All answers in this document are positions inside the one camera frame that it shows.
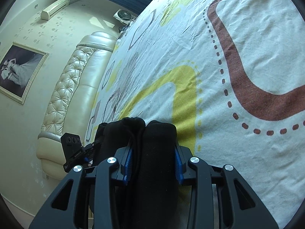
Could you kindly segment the black pants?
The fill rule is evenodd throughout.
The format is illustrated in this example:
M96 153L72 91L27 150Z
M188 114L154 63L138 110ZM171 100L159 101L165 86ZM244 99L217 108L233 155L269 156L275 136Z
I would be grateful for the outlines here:
M131 178L115 192L119 228L172 226L178 200L176 137L171 123L145 123L139 117L98 126L93 165L114 156L119 148L132 148Z

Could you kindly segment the cream tufted leather headboard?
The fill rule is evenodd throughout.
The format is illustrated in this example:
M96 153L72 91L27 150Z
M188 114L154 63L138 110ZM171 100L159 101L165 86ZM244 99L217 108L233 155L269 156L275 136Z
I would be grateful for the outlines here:
M66 132L79 135L81 143L90 139L86 131L95 119L92 108L116 42L115 36L102 31L84 36L55 85L36 152L43 172L54 179L61 180L66 175L61 136Z

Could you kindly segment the framed wedding photo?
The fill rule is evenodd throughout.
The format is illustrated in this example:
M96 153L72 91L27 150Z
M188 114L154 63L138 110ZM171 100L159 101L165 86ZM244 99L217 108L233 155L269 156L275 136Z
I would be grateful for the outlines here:
M24 104L29 89L49 53L13 42L1 58L1 93Z

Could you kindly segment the small white desk fan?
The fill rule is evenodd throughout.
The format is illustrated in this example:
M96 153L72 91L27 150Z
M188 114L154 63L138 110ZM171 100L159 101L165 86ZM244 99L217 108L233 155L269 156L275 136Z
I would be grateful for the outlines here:
M113 17L123 25L129 25L132 21L136 20L136 17L130 14L130 12L122 9L117 10Z

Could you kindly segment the patterned white bed sheet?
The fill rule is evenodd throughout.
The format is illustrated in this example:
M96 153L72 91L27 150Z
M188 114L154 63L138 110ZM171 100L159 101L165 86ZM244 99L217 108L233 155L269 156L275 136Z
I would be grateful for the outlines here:
M304 199L304 19L291 0L153 0L116 42L85 134L172 123L208 164L236 167L279 228Z

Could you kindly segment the white wall air conditioner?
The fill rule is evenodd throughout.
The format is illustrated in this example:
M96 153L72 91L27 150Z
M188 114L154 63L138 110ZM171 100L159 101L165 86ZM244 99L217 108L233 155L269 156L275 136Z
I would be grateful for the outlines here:
M52 17L54 17L58 12L66 8L70 3L70 0L57 0L47 8L42 10L41 19L49 21Z

